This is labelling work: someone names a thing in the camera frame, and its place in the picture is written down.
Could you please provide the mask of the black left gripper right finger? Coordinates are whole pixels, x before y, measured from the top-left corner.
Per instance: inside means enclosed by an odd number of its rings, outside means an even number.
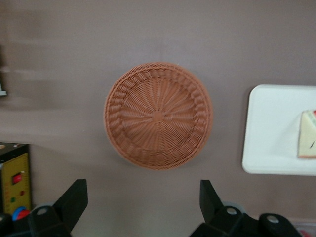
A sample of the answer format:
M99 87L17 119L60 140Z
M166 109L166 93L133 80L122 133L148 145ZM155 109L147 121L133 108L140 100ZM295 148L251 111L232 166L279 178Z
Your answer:
M237 207L224 205L209 180L200 181L199 205L204 218L192 237L255 237L257 221Z

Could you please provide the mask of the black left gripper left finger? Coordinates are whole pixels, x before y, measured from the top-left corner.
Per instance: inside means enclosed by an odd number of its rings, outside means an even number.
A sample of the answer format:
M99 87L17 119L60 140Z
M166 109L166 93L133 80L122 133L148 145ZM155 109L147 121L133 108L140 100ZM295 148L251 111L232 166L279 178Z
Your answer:
M87 182L76 180L53 205L42 205L28 216L33 237L70 237L88 204Z

